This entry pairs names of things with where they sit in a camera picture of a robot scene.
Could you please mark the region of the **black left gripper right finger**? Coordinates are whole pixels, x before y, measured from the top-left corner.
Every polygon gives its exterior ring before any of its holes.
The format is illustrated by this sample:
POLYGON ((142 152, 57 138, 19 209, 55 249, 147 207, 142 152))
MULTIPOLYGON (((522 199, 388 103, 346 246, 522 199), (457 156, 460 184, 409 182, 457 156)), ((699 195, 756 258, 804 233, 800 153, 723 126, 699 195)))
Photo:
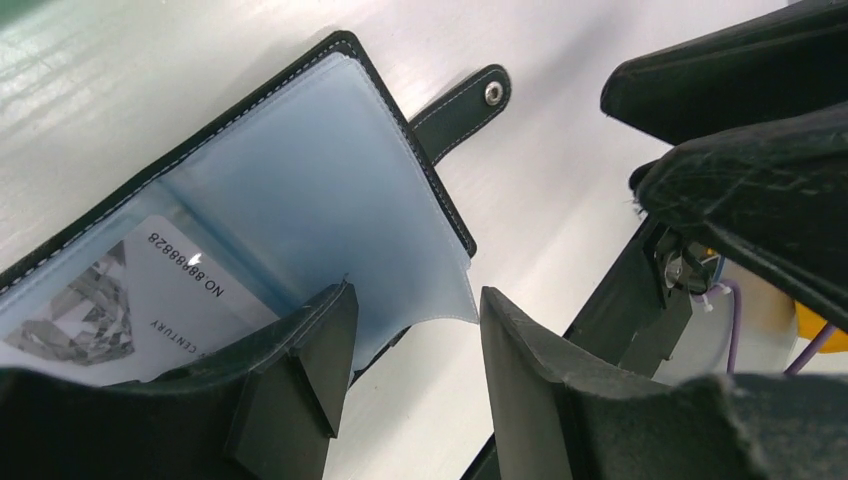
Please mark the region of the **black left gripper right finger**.
POLYGON ((847 380, 710 374, 668 386, 613 366, 481 293, 505 479, 843 479, 847 380))

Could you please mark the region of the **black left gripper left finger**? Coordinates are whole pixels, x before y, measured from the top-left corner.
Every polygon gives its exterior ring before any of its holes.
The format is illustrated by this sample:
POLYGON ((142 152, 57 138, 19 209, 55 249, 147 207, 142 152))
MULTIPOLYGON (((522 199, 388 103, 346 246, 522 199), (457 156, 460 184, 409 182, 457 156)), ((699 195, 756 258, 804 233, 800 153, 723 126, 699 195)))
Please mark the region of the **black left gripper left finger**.
POLYGON ((318 479, 359 316, 331 285, 289 316, 148 383, 1 373, 5 479, 318 479))

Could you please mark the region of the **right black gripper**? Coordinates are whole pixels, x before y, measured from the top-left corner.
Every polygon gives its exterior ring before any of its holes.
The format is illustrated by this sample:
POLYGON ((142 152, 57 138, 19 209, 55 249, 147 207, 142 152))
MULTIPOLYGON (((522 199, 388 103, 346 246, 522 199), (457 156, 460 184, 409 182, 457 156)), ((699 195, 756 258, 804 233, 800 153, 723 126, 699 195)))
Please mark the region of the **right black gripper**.
POLYGON ((650 217, 847 327, 847 5, 798 1, 627 60, 601 110, 670 145, 629 186, 650 217))

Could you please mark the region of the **silver diamond print card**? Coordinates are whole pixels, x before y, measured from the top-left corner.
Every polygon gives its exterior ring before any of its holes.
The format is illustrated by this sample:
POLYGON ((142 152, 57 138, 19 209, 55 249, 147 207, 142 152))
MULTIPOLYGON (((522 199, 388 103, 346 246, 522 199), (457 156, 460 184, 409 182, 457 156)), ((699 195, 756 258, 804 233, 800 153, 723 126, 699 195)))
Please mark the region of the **silver diamond print card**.
POLYGON ((1 365, 110 385, 149 381, 276 314, 169 220, 105 229, 1 299, 1 365))

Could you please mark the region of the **black leather card holder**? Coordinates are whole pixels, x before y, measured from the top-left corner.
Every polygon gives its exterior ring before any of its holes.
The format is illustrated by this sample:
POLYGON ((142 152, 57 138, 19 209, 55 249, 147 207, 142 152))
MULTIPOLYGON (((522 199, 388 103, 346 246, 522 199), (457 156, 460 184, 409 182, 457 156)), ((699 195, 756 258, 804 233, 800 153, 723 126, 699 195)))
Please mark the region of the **black leather card holder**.
POLYGON ((406 119, 356 36, 337 31, 4 272, 1 299, 96 233, 160 215, 274 322, 352 283, 364 369, 412 325, 476 320, 476 244, 435 168, 510 94, 493 64, 406 119))

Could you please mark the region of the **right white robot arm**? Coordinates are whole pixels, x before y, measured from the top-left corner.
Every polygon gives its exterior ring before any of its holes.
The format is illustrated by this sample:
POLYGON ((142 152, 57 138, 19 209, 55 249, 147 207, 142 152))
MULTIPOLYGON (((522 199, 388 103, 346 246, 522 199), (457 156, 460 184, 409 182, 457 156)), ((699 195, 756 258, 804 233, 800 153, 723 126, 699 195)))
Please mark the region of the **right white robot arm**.
POLYGON ((658 146, 581 211, 613 246, 566 339, 677 383, 846 351, 847 5, 668 1, 599 83, 658 146))

